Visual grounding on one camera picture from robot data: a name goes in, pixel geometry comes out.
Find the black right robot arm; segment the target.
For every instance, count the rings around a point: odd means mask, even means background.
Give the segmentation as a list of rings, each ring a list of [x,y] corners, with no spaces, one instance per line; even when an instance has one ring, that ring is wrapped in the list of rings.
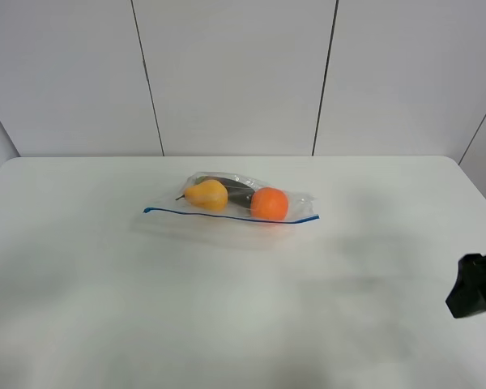
[[[458,261],[457,279],[445,303],[454,318],[486,312],[486,255],[467,254]]]

